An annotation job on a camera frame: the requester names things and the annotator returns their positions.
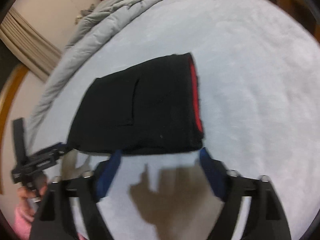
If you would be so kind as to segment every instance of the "hand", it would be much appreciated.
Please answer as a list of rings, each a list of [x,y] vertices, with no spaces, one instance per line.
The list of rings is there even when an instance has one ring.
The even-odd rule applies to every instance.
[[[45,185],[39,190],[41,197],[44,195],[46,190],[47,190],[47,182],[45,182]],[[35,211],[33,210],[33,208],[30,207],[27,199],[36,197],[36,194],[30,191],[29,189],[27,189],[26,187],[18,188],[17,194],[20,199],[19,206],[22,209],[22,211],[29,216],[33,216],[35,214]]]

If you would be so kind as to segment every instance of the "blue padding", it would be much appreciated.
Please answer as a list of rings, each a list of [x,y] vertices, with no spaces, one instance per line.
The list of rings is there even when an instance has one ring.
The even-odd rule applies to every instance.
[[[117,170],[121,162],[121,150],[116,150],[116,152],[111,155],[110,159],[104,167],[104,170],[96,182],[96,196],[98,199],[103,198],[107,195],[110,185],[115,177]]]
[[[226,182],[228,175],[223,163],[212,159],[206,148],[200,150],[199,160],[213,193],[221,200],[224,200],[227,194]]]

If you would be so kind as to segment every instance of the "beige curtain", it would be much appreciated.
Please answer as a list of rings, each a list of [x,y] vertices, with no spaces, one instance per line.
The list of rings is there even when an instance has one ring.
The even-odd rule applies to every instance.
[[[46,81],[61,52],[41,36],[13,7],[0,25],[0,39],[41,80]]]

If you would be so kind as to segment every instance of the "wall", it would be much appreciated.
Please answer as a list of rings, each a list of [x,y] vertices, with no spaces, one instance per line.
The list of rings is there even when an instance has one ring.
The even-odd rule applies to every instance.
[[[44,83],[33,73],[28,72],[12,103],[4,130],[0,162],[3,183],[3,195],[0,195],[0,209],[10,225],[14,223],[14,209],[19,202],[16,191],[21,187],[20,183],[13,184],[10,176],[11,169],[15,166],[11,121],[19,117],[29,117],[43,90]]]
[[[75,29],[75,19],[81,10],[100,0],[16,0],[15,9],[41,35],[63,49]]]

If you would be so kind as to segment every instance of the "black clamp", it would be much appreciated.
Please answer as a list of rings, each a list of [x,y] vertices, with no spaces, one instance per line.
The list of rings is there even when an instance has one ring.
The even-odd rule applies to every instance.
[[[281,202],[267,176],[243,178],[227,171],[203,148],[200,164],[213,193],[225,202],[208,240],[230,240],[236,227],[243,196],[251,196],[247,223],[240,240],[291,240],[288,221]]]
[[[50,147],[42,149],[31,156],[27,156],[24,144],[23,118],[12,122],[13,141],[17,165],[11,171],[14,184],[21,182],[23,186],[36,193],[34,202],[40,201],[39,191],[36,186],[36,178],[42,171],[55,166],[57,160],[68,153],[71,148],[62,143],[56,143]]]
[[[106,196],[119,168],[120,160],[121,151],[116,151],[109,160],[99,163],[94,172],[86,171],[81,177],[71,180],[61,180],[61,177],[56,177],[48,185],[35,215],[30,240],[78,239],[70,197],[79,198],[89,239],[113,240],[96,203]]]

